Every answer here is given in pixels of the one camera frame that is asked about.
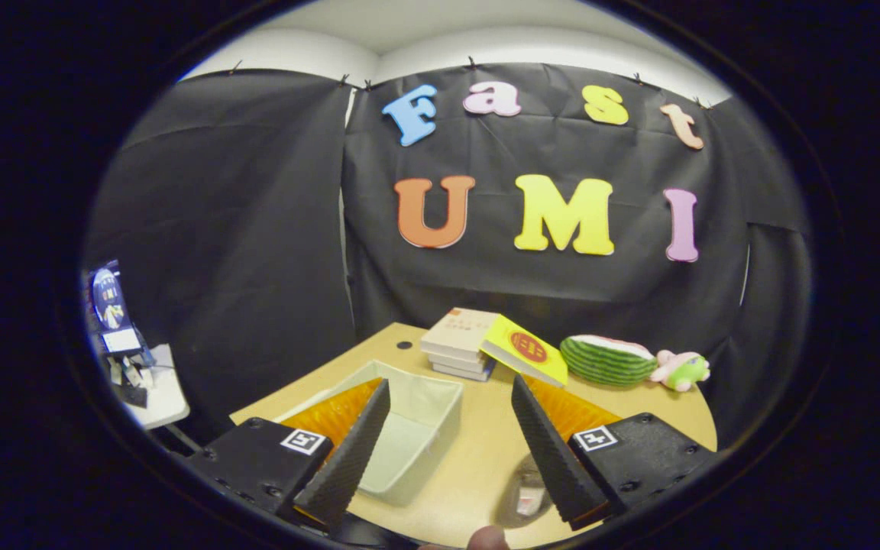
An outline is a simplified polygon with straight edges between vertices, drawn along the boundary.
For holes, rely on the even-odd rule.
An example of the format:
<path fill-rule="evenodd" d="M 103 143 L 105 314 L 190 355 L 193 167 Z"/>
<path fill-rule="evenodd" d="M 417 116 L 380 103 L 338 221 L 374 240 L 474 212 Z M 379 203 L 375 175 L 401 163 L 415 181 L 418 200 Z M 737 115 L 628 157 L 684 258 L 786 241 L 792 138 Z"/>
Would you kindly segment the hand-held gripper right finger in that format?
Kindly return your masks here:
<path fill-rule="evenodd" d="M 638 509 L 702 472 L 713 457 L 654 413 L 615 420 L 521 374 L 511 407 L 560 519 L 573 530 Z"/>

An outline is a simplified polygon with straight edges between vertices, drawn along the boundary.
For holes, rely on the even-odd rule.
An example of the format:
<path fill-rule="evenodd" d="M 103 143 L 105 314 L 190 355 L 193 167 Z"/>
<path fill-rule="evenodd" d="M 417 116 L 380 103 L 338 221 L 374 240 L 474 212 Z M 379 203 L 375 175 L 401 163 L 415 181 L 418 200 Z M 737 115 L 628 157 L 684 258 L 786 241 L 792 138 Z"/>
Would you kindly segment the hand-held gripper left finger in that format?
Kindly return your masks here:
<path fill-rule="evenodd" d="M 341 523 L 391 407 L 374 378 L 274 422 L 251 417 L 184 462 L 217 491 L 289 523 Z"/>

